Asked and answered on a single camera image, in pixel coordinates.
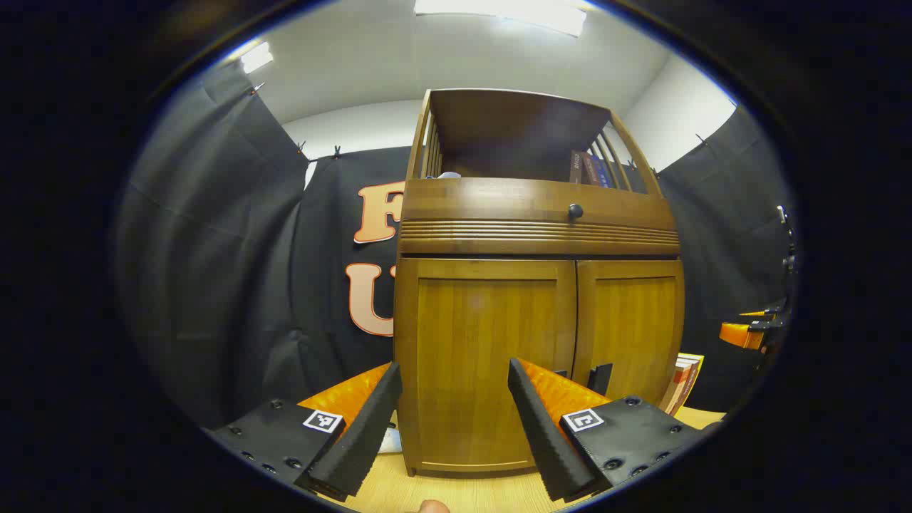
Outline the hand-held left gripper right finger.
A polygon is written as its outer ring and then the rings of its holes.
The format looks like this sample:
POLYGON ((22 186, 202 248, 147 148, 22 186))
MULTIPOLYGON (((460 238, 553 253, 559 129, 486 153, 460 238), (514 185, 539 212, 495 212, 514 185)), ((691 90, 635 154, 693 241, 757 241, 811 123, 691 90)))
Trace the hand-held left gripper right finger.
POLYGON ((693 428, 635 394, 606 399, 522 358, 511 358, 507 386, 554 501, 573 502, 649 475, 721 426, 693 428))

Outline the small ceiling light panel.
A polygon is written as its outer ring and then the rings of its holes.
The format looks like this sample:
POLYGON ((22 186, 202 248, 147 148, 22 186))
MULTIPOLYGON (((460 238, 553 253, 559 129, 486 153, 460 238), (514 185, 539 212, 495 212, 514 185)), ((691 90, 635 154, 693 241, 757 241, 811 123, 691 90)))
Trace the small ceiling light panel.
POLYGON ((251 74, 257 69, 263 68, 274 61, 274 55, 271 52, 270 43, 263 41, 258 43, 254 48, 250 48, 244 55, 240 56, 242 71, 251 74))

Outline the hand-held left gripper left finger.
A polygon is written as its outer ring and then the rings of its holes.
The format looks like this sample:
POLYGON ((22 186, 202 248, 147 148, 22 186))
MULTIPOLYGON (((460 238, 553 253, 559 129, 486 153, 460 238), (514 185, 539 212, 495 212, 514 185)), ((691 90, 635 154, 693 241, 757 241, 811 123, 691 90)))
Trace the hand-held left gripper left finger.
POLYGON ((241 392, 202 429, 251 470, 343 502, 373 467, 402 393, 400 365, 384 363, 315 389, 301 366, 293 378, 264 374, 260 393, 241 392))

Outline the wooden double-door shoe cabinet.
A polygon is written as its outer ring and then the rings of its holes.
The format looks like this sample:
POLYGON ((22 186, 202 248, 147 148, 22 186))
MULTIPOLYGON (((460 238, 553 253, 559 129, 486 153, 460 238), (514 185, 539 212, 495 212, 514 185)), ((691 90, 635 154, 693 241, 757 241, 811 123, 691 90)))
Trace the wooden double-door shoe cabinet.
MULTIPOLYGON (((609 108, 572 98, 485 88, 427 91, 408 159, 404 194, 407 181, 436 180, 446 171, 458 172, 462 178, 570 184, 571 150, 605 160, 616 190, 660 195, 667 201, 642 150, 609 108)), ((574 266, 582 260, 677 259, 682 263, 680 254, 402 254, 397 248, 396 275, 400 259, 569 260, 574 266)))

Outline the wooden drawer with black knob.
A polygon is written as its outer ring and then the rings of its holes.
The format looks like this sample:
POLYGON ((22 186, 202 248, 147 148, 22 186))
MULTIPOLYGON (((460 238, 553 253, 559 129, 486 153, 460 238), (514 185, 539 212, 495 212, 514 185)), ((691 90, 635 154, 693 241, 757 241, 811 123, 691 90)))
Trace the wooden drawer with black knob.
POLYGON ((410 180, 402 254, 676 257, 680 237, 660 195, 542 180, 410 180))

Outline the orange and white book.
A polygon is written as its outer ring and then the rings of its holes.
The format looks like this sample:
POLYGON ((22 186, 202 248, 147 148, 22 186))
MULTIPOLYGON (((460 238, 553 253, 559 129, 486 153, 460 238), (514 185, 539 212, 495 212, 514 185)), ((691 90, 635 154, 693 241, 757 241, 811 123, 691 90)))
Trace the orange and white book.
POLYGON ((686 379, 687 372, 688 365, 686 363, 681 363, 677 358, 670 383, 667 388, 665 388, 665 393, 658 403, 658 409, 661 409, 661 411, 667 413, 667 415, 674 416, 677 412, 675 411, 675 404, 677 403, 678 397, 680 397, 681 390, 684 388, 684 380, 686 379))

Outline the yellow book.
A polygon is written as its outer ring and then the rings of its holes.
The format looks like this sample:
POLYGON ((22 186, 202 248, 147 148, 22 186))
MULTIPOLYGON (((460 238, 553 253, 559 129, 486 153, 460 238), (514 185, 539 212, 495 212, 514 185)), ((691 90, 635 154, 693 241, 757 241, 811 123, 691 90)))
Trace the yellow book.
POLYGON ((693 392, 700 371, 703 369, 705 357, 703 355, 691 353, 680 353, 678 354, 678 360, 681 363, 686 363, 688 365, 688 372, 686 379, 684 380, 684 388, 681 390, 680 397, 678 397, 677 403, 675 404, 675 411, 680 411, 681 407, 685 405, 688 397, 690 397, 690 394, 693 392))

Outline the black backdrop cloth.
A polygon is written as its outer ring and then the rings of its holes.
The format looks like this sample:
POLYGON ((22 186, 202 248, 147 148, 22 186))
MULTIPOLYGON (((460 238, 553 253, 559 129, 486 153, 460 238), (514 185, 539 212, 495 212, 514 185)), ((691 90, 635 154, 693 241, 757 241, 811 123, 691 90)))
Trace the black backdrop cloth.
MULTIPOLYGON (((405 136, 309 166, 238 69, 180 92, 128 178, 116 223, 121 300, 139 352, 193 421, 220 428, 278 396, 304 399, 388 363, 349 299, 392 316, 397 238, 367 244, 362 218, 395 229, 405 136)), ((798 214, 755 118, 733 108, 705 143, 658 173, 682 237, 682 348, 705 357, 686 406, 730 411, 762 355, 719 339, 724 318, 784 296, 798 214)))

